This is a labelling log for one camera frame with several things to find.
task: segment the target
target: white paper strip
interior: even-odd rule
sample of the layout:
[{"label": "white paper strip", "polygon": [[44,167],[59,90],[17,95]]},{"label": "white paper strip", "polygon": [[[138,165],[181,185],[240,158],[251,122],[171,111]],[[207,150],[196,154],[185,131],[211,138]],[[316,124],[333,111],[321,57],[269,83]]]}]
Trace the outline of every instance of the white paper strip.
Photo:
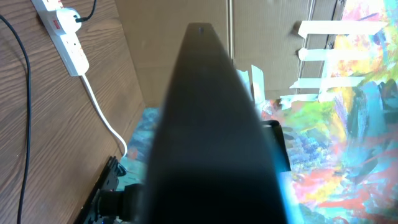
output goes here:
[{"label": "white paper strip", "polygon": [[266,100],[266,91],[264,88],[264,74],[260,68],[252,65],[251,75],[253,79],[254,102],[258,104]]},{"label": "white paper strip", "polygon": [[238,72],[238,77],[241,79],[241,82],[243,84],[244,89],[246,90],[249,99],[253,100],[253,97],[251,95],[251,89],[250,89],[250,79],[249,79],[249,72],[248,71],[240,71],[240,70],[236,70]]},{"label": "white paper strip", "polygon": [[296,101],[317,101],[318,94],[299,94],[299,95],[287,95],[280,96],[280,104],[282,105],[282,110],[289,109],[292,107],[292,103]]},{"label": "white paper strip", "polygon": [[374,35],[387,25],[371,21],[302,21],[298,34],[365,34]]},{"label": "white paper strip", "polygon": [[308,50],[302,48],[298,52],[298,57],[302,61],[309,62],[325,60],[366,60],[370,57],[370,55],[369,52],[364,52],[360,50]]},{"label": "white paper strip", "polygon": [[365,77],[299,78],[290,88],[354,87]]},{"label": "white paper strip", "polygon": [[322,102],[329,102],[335,99],[337,93],[328,93],[328,92],[323,92],[321,94],[319,94],[318,96],[318,101],[320,103]]}]

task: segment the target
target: black object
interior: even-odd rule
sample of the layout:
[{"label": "black object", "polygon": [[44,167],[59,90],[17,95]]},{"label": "black object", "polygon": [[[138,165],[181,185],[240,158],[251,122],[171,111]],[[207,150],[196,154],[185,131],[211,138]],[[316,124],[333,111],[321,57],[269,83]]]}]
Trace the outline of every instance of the black object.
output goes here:
[{"label": "black object", "polygon": [[119,164],[116,157],[110,157],[75,223],[94,224],[102,223],[104,220],[106,222],[115,220],[116,216],[106,217],[99,213],[99,199],[107,192],[114,192],[119,184],[118,177],[124,175],[126,175],[126,170]]},{"label": "black object", "polygon": [[29,63],[29,58],[27,56],[26,50],[24,45],[22,44],[22,41],[20,40],[17,32],[14,30],[14,28],[11,26],[11,24],[4,18],[2,15],[0,15],[0,19],[10,28],[11,32],[14,34],[15,38],[18,41],[19,46],[21,47],[22,53],[24,54],[25,60],[26,60],[26,88],[27,88],[27,121],[26,121],[26,159],[25,159],[25,170],[24,170],[24,178],[22,180],[22,187],[21,187],[21,195],[19,196],[19,206],[18,206],[18,215],[17,215],[17,223],[22,222],[22,207],[24,205],[24,195],[25,195],[25,188],[26,188],[26,182],[27,182],[27,175],[29,171],[29,158],[30,158],[30,133],[31,133],[31,124],[32,124],[32,98],[30,97],[30,63]]},{"label": "black object", "polygon": [[269,129],[273,133],[275,144],[277,147],[273,148],[273,153],[278,157],[277,161],[279,163],[279,167],[277,169],[278,172],[287,172],[292,171],[290,167],[289,157],[286,151],[285,138],[282,130],[282,126],[279,124],[279,121],[269,120],[269,121],[261,121],[261,125],[266,134],[269,133]]},{"label": "black object", "polygon": [[142,224],[287,223],[277,179],[290,170],[282,128],[259,121],[211,24],[188,26],[142,195],[141,185],[104,187],[117,177],[109,171],[118,172],[115,163],[86,202],[84,223],[116,216]]}]

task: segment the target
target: white power strip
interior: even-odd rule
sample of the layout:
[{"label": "white power strip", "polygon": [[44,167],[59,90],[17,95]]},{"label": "white power strip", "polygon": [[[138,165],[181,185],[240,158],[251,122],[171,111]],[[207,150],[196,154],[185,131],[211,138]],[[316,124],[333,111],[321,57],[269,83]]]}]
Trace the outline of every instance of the white power strip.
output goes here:
[{"label": "white power strip", "polygon": [[76,31],[81,27],[81,22],[76,21],[76,19],[80,18],[79,13],[72,8],[64,8],[61,0],[32,0],[32,3],[47,29],[55,48],[58,50],[69,74],[73,77],[81,77],[85,84],[87,93],[93,102],[95,110],[109,131],[123,144],[123,157],[126,156],[126,142],[106,120],[95,98],[93,89],[86,77],[88,61],[76,36]]},{"label": "white power strip", "polygon": [[59,9],[66,9],[63,8],[59,0],[32,0],[32,3],[69,74],[71,76],[84,75],[89,65],[75,34],[77,29],[80,28],[81,23],[71,24],[74,22],[73,17],[80,18],[80,15],[73,9],[68,9],[61,15],[57,14]]}]

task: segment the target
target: cardboard wall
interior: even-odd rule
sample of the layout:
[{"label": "cardboard wall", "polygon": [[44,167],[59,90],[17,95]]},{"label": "cardboard wall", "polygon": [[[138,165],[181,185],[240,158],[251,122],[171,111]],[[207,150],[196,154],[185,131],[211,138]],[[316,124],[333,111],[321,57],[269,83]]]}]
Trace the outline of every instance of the cardboard wall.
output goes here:
[{"label": "cardboard wall", "polygon": [[225,0],[116,0],[147,107],[165,96],[185,30],[210,22],[228,48]]},{"label": "cardboard wall", "polygon": [[142,94],[160,106],[190,22],[210,22],[237,69],[264,72],[267,99],[291,95],[298,77],[319,77],[321,62],[301,63],[297,51],[325,48],[328,37],[306,42],[294,33],[302,20],[332,20],[337,0],[116,0]]}]

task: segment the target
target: power strip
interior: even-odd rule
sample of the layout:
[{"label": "power strip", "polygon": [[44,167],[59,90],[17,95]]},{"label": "power strip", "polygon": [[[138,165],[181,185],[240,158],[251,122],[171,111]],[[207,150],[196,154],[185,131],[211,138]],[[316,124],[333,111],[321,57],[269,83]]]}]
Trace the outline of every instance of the power strip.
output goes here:
[{"label": "power strip", "polygon": [[60,0],[32,0],[32,3],[69,74],[84,75],[89,65],[75,33],[81,27],[81,22],[75,22],[80,15],[74,9],[64,8]]}]

